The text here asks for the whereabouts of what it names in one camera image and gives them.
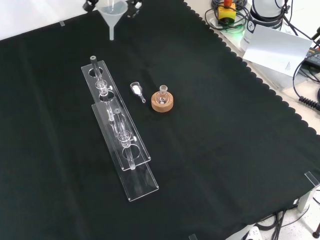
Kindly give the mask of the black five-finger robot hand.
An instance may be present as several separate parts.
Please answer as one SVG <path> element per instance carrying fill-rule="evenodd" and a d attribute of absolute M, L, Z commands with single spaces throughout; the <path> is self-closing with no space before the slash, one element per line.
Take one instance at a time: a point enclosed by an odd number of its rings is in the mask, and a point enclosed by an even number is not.
<path fill-rule="evenodd" d="M 128 18 L 134 18 L 139 13 L 140 8 L 143 5 L 143 0 L 86 0 L 82 8 L 86 12 L 92 12 L 95 8 L 102 10 L 104 7 L 108 7 L 111 13 L 116 13 L 116 5 L 120 6 L 119 3 L 127 3 L 127 10 L 124 15 Z"/>

